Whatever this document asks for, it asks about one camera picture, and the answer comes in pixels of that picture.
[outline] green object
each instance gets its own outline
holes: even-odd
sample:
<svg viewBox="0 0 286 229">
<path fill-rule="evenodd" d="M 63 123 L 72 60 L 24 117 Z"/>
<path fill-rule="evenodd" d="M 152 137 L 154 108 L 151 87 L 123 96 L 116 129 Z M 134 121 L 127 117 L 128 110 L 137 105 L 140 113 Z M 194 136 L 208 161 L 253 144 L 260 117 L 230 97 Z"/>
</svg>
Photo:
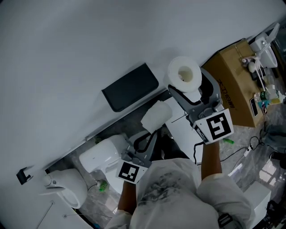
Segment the green object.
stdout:
<svg viewBox="0 0 286 229">
<path fill-rule="evenodd" d="M 106 181 L 102 181 L 102 183 L 100 184 L 99 191 L 105 191 L 107 186 L 108 186 L 108 183 Z"/>
<path fill-rule="evenodd" d="M 230 144 L 234 144 L 234 141 L 233 140 L 230 140 L 230 139 L 227 139 L 227 138 L 224 138 L 223 139 L 224 142 L 228 142 Z"/>
</svg>

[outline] bottle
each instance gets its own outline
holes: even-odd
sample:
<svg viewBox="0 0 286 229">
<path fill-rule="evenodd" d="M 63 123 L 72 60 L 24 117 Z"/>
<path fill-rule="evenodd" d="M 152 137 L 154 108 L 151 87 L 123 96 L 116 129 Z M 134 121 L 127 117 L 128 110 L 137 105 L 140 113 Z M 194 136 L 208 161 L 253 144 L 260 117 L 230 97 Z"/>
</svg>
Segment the bottle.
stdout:
<svg viewBox="0 0 286 229">
<path fill-rule="evenodd" d="M 270 105 L 283 103 L 283 100 L 284 100 L 285 97 L 286 97 L 285 95 L 281 94 L 280 91 L 279 91 L 279 98 L 271 99 Z"/>
<path fill-rule="evenodd" d="M 279 91 L 275 89 L 269 89 L 260 93 L 255 93 L 254 100 L 256 102 L 261 102 L 265 100 L 272 100 L 275 98 L 279 98 Z"/>
</svg>

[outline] gray floor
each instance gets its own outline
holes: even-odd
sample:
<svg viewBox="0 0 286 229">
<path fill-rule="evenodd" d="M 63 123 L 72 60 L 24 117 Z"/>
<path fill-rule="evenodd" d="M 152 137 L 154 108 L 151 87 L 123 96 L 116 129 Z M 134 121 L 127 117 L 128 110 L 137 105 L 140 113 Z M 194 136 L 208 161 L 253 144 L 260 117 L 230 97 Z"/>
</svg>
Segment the gray floor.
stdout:
<svg viewBox="0 0 286 229">
<path fill-rule="evenodd" d="M 269 77 L 269 81 L 275 83 L 276 87 L 285 92 L 284 83 L 281 79 L 274 79 Z M 122 118 L 114 125 L 105 129 L 97 136 L 101 139 L 108 138 L 114 134 L 126 133 L 128 137 L 144 130 L 140 120 L 146 111 L 157 101 L 169 98 L 167 92 L 162 93 L 160 96 L 152 99 L 150 102 L 141 106 L 134 112 Z M 260 130 L 264 126 L 264 121 L 268 124 L 286 125 L 286 105 L 272 106 L 265 120 L 257 128 L 234 126 L 234 134 L 230 137 L 235 144 L 220 142 L 220 158 L 224 159 L 231 155 L 241 147 L 249 146 L 249 139 L 252 136 L 259 137 Z M 85 179 L 88 188 L 96 183 L 96 180 L 105 179 L 101 171 L 88 173 L 79 161 L 79 155 L 87 149 L 94 146 L 94 139 L 91 139 L 78 149 L 67 155 L 62 160 L 58 161 L 50 167 L 50 171 L 64 170 L 69 168 L 77 168 L 80 174 Z M 257 140 L 252 139 L 251 144 L 255 147 Z M 268 187 L 272 193 L 271 198 L 279 201 L 285 186 L 286 172 L 279 166 L 279 161 L 269 160 L 269 155 L 273 150 L 267 145 L 259 145 L 256 150 L 251 151 L 247 157 L 242 157 L 245 150 L 241 150 L 226 161 L 222 162 L 223 172 L 229 174 L 232 172 L 234 166 L 242 164 L 242 168 L 235 172 L 231 177 L 235 180 L 237 185 L 244 191 L 255 180 Z M 82 214 L 88 218 L 92 223 L 99 224 L 102 228 L 106 226 L 110 218 L 114 216 L 120 195 L 116 193 L 112 187 L 109 187 L 105 192 L 100 192 L 98 188 L 92 187 L 88 192 L 88 197 L 83 206 L 79 209 Z"/>
</svg>

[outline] white wall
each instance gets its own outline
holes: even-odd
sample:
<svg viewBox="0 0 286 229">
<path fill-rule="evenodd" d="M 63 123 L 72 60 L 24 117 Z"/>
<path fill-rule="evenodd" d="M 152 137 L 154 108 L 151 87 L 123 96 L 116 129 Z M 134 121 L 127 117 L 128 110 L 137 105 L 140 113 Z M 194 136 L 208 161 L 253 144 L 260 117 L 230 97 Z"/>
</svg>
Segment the white wall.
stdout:
<svg viewBox="0 0 286 229">
<path fill-rule="evenodd" d="M 9 188 L 0 189 L 1 201 L 0 222 L 6 229 L 35 229 L 54 201 L 39 229 L 91 229 L 71 207 L 57 195 L 42 195 L 45 187 L 42 184 L 42 177 L 46 173 L 38 171 L 34 177 L 21 186 L 19 182 L 10 185 Z"/>
<path fill-rule="evenodd" d="M 0 5 L 0 183 L 62 157 L 114 113 L 101 90 L 147 62 L 199 64 L 286 12 L 281 0 L 5 0 Z"/>
</svg>

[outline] power strip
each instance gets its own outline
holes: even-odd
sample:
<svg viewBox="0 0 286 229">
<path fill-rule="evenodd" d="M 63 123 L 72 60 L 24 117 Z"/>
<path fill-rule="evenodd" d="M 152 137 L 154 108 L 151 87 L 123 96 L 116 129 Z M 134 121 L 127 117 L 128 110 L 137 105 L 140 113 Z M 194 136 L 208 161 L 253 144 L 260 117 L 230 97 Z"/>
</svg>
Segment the power strip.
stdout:
<svg viewBox="0 0 286 229">
<path fill-rule="evenodd" d="M 252 145 L 250 145 L 250 146 L 248 147 L 248 149 L 244 152 L 244 154 L 243 154 L 244 157 L 247 157 L 247 155 L 248 155 L 249 152 L 251 151 L 251 148 L 252 148 Z"/>
</svg>

